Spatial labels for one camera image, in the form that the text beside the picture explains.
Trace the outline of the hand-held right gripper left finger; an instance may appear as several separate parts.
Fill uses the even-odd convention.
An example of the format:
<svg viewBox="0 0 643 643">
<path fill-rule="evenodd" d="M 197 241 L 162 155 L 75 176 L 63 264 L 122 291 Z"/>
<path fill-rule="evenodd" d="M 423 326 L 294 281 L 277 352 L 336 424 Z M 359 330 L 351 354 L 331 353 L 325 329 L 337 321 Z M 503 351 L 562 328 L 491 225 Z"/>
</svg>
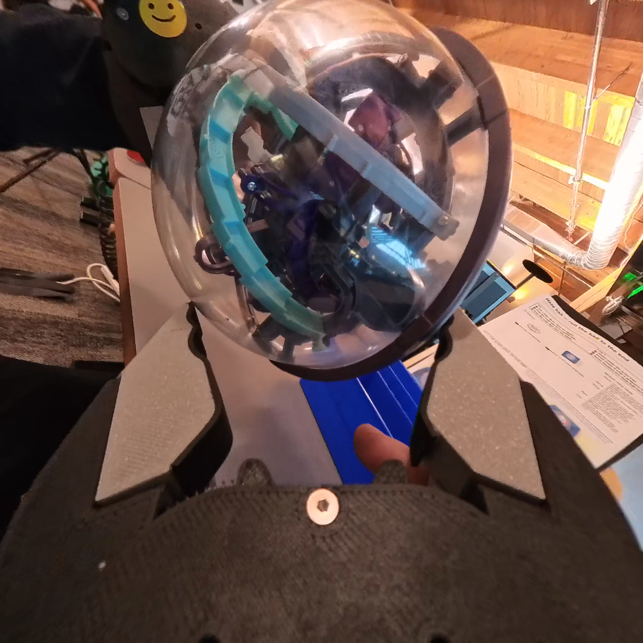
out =
<svg viewBox="0 0 643 643">
<path fill-rule="evenodd" d="M 193 496 L 213 484 L 232 441 L 196 308 L 185 304 L 120 376 L 94 500 L 156 486 Z"/>
</svg>

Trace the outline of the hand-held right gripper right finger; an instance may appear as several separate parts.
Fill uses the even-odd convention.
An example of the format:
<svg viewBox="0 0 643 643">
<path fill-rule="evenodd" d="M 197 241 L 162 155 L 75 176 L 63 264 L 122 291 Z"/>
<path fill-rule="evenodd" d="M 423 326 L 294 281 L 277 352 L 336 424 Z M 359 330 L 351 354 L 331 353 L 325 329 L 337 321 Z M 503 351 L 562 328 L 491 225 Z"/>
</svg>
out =
<svg viewBox="0 0 643 643">
<path fill-rule="evenodd" d="M 462 499 L 482 487 L 519 499 L 545 498 L 521 380 L 461 310 L 440 330 L 410 460 Z"/>
</svg>

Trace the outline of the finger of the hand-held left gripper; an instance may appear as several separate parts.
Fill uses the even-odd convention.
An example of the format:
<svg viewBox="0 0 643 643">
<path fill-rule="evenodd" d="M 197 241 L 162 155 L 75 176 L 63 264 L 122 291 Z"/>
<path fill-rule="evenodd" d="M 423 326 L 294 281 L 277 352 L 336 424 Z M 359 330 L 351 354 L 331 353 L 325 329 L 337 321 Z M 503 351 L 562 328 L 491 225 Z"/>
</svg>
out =
<svg viewBox="0 0 643 643">
<path fill-rule="evenodd" d="M 151 162 L 158 126 L 163 115 L 163 106 L 139 108 L 139 153 L 144 162 Z"/>
</svg>

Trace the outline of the clear plastic maze ball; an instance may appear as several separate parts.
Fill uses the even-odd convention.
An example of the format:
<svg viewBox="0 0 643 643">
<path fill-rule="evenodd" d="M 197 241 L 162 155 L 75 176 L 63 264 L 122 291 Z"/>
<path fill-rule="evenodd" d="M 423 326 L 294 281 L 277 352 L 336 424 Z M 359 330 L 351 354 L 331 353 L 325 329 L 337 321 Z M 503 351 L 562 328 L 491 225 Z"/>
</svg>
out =
<svg viewBox="0 0 643 643">
<path fill-rule="evenodd" d="M 438 335 L 498 237 L 511 168 L 505 94 L 471 40 L 382 1 L 271 1 L 189 61 L 152 205 L 214 327 L 338 381 Z"/>
</svg>

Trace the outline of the person's left forearm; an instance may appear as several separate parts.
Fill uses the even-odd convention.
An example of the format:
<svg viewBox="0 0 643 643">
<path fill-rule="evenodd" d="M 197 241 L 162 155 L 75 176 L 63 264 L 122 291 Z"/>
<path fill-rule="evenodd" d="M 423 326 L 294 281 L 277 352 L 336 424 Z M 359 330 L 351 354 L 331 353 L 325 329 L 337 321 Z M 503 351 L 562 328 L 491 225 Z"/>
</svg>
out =
<svg viewBox="0 0 643 643">
<path fill-rule="evenodd" d="M 45 4 L 1 11 L 1 151 L 128 148 L 112 105 L 101 21 Z"/>
</svg>

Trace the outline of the person's right hand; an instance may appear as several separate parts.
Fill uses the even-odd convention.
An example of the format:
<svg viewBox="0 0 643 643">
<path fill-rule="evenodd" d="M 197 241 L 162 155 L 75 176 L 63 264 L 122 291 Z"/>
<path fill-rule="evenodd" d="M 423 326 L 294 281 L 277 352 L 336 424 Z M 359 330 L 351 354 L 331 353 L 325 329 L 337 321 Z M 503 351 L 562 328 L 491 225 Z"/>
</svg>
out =
<svg viewBox="0 0 643 643">
<path fill-rule="evenodd" d="M 396 461 L 405 467 L 409 483 L 425 486 L 432 483 L 430 470 L 425 464 L 412 465 L 409 447 L 375 426 L 358 426 L 353 445 L 360 462 L 373 474 L 379 473 L 386 462 Z"/>
</svg>

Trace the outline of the person's dark trousers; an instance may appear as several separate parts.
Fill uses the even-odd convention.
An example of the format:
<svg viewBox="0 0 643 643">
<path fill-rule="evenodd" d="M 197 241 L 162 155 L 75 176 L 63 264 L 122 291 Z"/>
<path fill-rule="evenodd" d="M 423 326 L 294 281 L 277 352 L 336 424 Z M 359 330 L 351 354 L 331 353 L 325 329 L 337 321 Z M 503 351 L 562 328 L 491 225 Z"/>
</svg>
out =
<svg viewBox="0 0 643 643">
<path fill-rule="evenodd" d="M 1 537 L 38 473 L 123 363 L 1 357 Z"/>
</svg>

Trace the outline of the printed instruction sheet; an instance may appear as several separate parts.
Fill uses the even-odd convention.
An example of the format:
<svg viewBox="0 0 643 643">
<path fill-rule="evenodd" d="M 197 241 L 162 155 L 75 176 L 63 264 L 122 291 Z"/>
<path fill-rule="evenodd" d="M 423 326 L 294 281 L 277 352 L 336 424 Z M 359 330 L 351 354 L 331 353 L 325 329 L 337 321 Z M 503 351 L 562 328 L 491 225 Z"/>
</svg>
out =
<svg viewBox="0 0 643 643">
<path fill-rule="evenodd" d="M 590 463 L 601 470 L 642 436 L 642 366 L 553 296 L 541 296 L 479 328 L 545 402 L 567 418 Z"/>
</svg>

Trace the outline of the blue plastic bin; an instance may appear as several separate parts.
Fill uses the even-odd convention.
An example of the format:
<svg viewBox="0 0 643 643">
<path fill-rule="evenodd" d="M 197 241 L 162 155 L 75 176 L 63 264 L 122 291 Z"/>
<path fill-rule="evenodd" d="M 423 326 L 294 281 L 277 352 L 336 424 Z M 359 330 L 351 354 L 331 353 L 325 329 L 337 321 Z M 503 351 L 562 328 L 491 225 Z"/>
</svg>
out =
<svg viewBox="0 0 643 643">
<path fill-rule="evenodd" d="M 371 424 L 410 444 L 422 388 L 402 362 L 351 380 L 301 379 L 300 385 L 343 484 L 374 479 L 354 450 L 359 425 Z"/>
</svg>

